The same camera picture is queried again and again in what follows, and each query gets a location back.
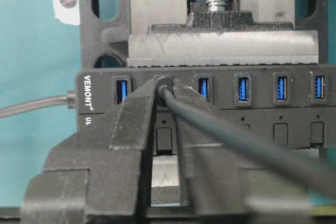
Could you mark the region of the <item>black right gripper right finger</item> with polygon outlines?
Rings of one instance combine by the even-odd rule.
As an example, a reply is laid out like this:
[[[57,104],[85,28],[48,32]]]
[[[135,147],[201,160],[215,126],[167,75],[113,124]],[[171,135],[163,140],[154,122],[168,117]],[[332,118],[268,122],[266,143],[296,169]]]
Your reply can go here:
[[[202,223],[314,223],[308,189],[335,199],[335,167],[231,121],[174,81],[182,188]]]

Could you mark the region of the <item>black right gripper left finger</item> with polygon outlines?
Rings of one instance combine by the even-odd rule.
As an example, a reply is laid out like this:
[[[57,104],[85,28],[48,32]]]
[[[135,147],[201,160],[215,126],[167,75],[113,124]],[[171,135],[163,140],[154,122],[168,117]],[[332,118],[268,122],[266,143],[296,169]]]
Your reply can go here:
[[[143,223],[151,203],[155,82],[53,147],[22,223]]]

